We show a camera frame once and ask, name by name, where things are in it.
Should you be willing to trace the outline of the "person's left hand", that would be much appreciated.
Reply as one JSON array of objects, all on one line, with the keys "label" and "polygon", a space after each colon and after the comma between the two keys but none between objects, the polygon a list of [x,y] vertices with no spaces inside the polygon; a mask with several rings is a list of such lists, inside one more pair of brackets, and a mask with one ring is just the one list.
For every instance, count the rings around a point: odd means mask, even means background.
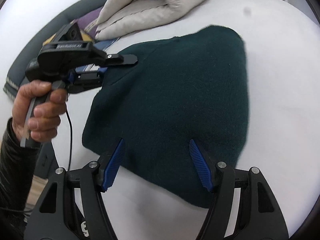
[{"label": "person's left hand", "polygon": [[[50,94],[47,102],[34,108],[34,116],[25,120],[30,102],[33,98]],[[65,89],[52,90],[52,84],[40,80],[20,87],[12,108],[12,129],[18,141],[21,141],[26,129],[37,142],[47,142],[57,136],[60,116],[66,112],[68,95]]]}]

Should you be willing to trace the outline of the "person's black sleeve forearm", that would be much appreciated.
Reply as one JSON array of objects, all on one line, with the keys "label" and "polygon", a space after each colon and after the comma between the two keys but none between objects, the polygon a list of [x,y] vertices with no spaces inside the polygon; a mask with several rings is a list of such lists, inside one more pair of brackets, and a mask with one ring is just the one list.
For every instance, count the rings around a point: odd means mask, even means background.
[{"label": "person's black sleeve forearm", "polygon": [[8,120],[1,143],[1,239],[23,239],[24,209],[38,150],[23,148]]}]

